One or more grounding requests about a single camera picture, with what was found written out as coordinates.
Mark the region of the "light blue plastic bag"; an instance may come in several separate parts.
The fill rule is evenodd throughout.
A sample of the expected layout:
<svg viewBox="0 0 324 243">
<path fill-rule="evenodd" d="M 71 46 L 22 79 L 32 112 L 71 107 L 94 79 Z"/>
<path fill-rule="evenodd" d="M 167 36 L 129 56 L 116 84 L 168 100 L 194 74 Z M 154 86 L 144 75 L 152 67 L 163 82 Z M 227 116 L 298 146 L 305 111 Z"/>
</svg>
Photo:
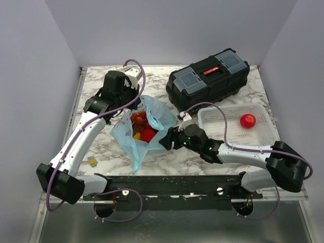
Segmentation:
<svg viewBox="0 0 324 243">
<path fill-rule="evenodd" d="M 140 110 L 146 111 L 148 122 L 151 128 L 156 131 L 156 135 L 149 143 L 133 138 L 135 133 L 130 116 Z M 132 173 L 135 174 L 140 169 L 146 155 L 164 150 L 164 147 L 159 144 L 159 140 L 167 134 L 169 128 L 175 125 L 176 118 L 165 103 L 151 96 L 142 95 L 138 107 L 126 112 L 113 127 L 110 135 L 130 157 L 133 163 Z"/>
</svg>

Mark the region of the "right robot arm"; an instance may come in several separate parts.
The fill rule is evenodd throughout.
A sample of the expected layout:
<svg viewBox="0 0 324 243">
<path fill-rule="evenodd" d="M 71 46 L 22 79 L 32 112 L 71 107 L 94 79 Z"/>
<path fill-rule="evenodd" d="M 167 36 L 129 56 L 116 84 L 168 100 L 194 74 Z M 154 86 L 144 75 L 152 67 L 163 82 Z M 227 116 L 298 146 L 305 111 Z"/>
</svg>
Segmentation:
<svg viewBox="0 0 324 243">
<path fill-rule="evenodd" d="M 276 141 L 272 146 L 231 148 L 224 141 L 209 138 L 196 124 L 183 130 L 170 128 L 159 143 L 166 150 L 185 147 L 210 164 L 258 167 L 257 171 L 245 172 L 241 181 L 233 185 L 233 193 L 238 198 L 268 187 L 300 192 L 307 170 L 302 156 L 282 141 Z"/>
</svg>

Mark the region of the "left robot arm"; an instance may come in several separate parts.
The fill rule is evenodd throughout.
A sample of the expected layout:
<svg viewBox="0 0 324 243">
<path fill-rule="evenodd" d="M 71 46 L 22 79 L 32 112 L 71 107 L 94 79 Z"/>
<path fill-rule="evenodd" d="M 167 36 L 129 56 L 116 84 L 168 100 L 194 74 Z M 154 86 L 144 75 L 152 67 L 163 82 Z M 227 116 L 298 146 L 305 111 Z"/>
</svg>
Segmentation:
<svg viewBox="0 0 324 243">
<path fill-rule="evenodd" d="M 106 73 L 103 87 L 86 101 L 79 123 L 66 144 L 47 165 L 40 164 L 36 169 L 44 192 L 69 204 L 88 194 L 96 194 L 101 200 L 111 197 L 112 187 L 107 177 L 77 174 L 90 146 L 116 114 L 116 109 L 134 109 L 139 104 L 131 101 L 139 94 L 141 77 L 142 71 L 136 67 Z"/>
</svg>

